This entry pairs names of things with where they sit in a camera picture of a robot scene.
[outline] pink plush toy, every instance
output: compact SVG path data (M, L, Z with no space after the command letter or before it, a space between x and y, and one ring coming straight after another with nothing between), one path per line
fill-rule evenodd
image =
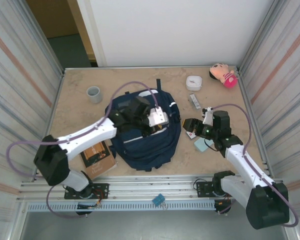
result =
M209 71L211 78L220 80L220 82L229 89L233 88L238 82L238 78L234 73L233 70L229 72L228 65L222 63L216 63L210 67Z

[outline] wooden tabletop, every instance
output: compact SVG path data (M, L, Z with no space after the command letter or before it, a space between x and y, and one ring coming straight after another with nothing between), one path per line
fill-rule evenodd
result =
M162 90L171 93L177 103L181 119L201 118L201 112L195 111L188 101L189 91L186 89L186 79L190 75L202 77L202 88L194 92L201 107L214 107L225 103L237 104L245 109L240 87L225 88L218 80L209 77L208 67L182 68L114 68L114 69L69 69L66 70L60 97L51 128L51 134L57 138L74 133L98 121L105 113L105 108L113 92L121 85L130 81L140 81L150 88L156 88L156 79L161 79ZM91 86L98 86L103 94L102 102L90 103L86 91ZM143 90L137 84L127 86L120 95ZM249 137L249 128L246 117L236 107L224 107L230 116L232 133L244 143ZM198 137L190 139L184 129L181 131L176 153L170 163L151 172L136 171L126 164L117 155L117 167L105 173L105 176L140 176L140 175L183 175L183 174L213 174L220 171L232 170L236 172L230 162L218 152L207 149L204 152L196 150L194 142ZM257 164L263 169L261 157L252 137L248 152ZM77 156L70 163L70 167L78 171L84 168Z

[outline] light blue sponge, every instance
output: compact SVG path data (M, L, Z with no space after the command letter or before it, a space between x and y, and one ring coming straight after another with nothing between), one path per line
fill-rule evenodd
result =
M204 152L205 150L208 149L207 145L205 144L208 144L209 146L211 146L212 144L214 144L214 141L212 140L205 140L204 138L200 137L197 141L194 142L194 145L196 147L196 149L198 149L200 152Z

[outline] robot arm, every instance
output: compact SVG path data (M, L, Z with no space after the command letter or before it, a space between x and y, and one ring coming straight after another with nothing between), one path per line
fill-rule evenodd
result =
M233 164L243 179L242 182L234 173L216 173L212 179L214 191L218 195L228 193L234 197L245 208L247 218L255 229L287 223L289 207L264 180L288 199L286 186L268 177L247 152L244 158L244 145L231 132L228 112L213 111L209 107L203 109L202 116L203 121L195 118L184 120L183 128L196 136L213 140L216 150Z
M112 110L103 123L103 118L77 132L57 139L46 136L43 142L64 141L58 145L41 145L34 158L34 163L50 186L63 184L72 188L82 198L87 198L92 192L92 181L84 172L69 169L69 161L89 147L107 139L114 138L117 133L131 128L141 130L143 136L151 135L156 125L169 122L168 116L161 107L149 108L150 103L137 96L123 110Z

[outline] white wall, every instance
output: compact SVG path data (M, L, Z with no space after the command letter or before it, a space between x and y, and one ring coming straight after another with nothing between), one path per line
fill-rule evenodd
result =
M237 65L272 0L78 0L100 67Z

